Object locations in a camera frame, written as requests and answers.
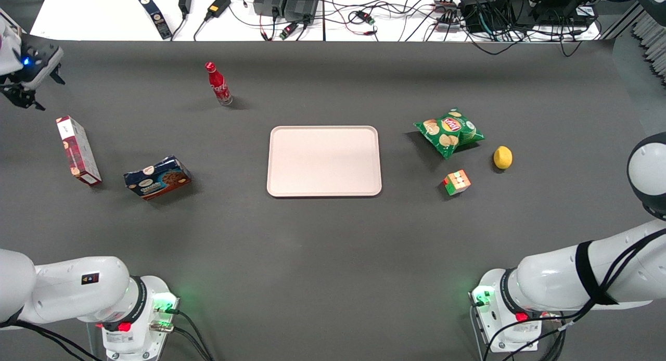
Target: green chip bag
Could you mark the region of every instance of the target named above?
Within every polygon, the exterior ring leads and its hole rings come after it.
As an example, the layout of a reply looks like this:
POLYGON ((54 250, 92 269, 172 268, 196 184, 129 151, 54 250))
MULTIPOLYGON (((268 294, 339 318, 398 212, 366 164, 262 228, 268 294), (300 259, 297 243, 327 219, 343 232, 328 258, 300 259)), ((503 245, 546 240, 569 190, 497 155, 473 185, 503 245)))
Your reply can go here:
POLYGON ((435 145, 445 159, 449 159, 458 146, 485 139, 481 131, 460 114, 458 108, 452 108, 439 119, 428 119, 423 123, 414 123, 414 126, 435 145))

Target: bottle label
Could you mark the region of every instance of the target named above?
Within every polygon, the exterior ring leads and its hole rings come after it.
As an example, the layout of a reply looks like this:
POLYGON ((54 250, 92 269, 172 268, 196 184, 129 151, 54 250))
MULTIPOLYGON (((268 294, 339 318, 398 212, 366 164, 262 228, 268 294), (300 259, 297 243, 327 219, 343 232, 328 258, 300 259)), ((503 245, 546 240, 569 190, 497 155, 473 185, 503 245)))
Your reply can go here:
POLYGON ((228 101, 229 98, 231 98, 231 93, 229 92, 229 87, 226 86, 226 81, 218 86, 214 86, 212 84, 210 84, 210 86, 212 87, 212 90, 215 92, 217 98, 219 98, 220 100, 228 101))

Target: red bottle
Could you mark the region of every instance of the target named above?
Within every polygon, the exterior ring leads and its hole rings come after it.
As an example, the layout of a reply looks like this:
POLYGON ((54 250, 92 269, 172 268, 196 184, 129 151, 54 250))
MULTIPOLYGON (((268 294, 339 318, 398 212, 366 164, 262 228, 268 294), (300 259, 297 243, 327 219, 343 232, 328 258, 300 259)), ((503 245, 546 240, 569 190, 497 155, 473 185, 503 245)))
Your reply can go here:
POLYGON ((209 72, 209 82, 212 91, 215 92, 215 96, 220 102, 220 105, 226 107, 234 100, 234 98, 229 92, 229 87, 226 86, 224 76, 222 76, 222 74, 220 74, 220 72, 215 68, 215 64, 213 62, 206 63, 206 71, 209 72))

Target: pink tray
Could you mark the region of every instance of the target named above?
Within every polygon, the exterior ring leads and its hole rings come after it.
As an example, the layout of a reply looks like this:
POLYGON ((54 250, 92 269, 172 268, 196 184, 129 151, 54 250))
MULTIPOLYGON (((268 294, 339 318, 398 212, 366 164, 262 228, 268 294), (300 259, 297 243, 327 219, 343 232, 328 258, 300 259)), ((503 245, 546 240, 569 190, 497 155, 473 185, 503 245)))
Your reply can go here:
POLYGON ((372 126, 278 126, 271 131, 266 190, 274 197, 374 196, 381 191, 372 126))

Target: lemon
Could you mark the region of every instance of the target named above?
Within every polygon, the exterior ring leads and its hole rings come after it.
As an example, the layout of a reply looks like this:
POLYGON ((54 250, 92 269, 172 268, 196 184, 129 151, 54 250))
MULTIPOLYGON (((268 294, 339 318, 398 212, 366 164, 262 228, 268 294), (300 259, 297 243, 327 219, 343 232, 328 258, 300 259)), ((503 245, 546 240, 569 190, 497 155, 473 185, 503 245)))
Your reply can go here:
POLYGON ((514 161, 514 155, 511 154, 511 150, 506 146, 500 146, 495 150, 495 154, 493 154, 493 161, 498 169, 508 169, 514 161))

